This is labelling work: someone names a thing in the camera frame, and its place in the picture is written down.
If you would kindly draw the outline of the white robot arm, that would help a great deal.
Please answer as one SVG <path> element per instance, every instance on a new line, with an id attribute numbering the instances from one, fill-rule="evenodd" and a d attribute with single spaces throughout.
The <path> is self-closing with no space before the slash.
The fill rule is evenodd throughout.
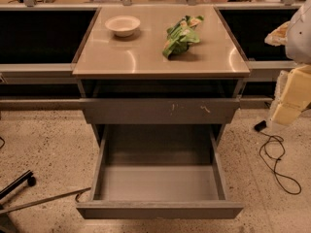
<path id="1" fill-rule="evenodd" d="M 298 64 L 290 72 L 280 73 L 269 112 L 270 125 L 287 126 L 311 103 L 311 0 L 264 41 L 274 47 L 284 46 L 287 58 Z"/>

